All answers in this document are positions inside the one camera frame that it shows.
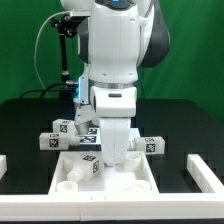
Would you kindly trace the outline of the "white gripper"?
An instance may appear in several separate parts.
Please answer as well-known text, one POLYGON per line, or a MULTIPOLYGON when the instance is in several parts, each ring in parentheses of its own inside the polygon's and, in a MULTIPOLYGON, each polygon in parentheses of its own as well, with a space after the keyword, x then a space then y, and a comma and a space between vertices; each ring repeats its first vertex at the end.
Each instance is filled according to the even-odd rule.
POLYGON ((90 101, 100 128, 101 152, 108 166, 123 163, 128 146, 131 118, 136 115, 137 89, 92 86, 90 101))

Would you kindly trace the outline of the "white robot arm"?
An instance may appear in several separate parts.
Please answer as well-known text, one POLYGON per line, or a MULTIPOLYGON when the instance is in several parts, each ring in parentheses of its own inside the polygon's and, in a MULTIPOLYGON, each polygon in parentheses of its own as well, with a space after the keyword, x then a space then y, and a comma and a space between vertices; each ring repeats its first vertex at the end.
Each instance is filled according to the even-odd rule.
POLYGON ((170 36, 159 0, 60 0, 77 27, 79 78, 76 128, 100 128, 103 161, 126 157, 131 118, 136 114, 138 67, 153 68, 168 54, 170 36))

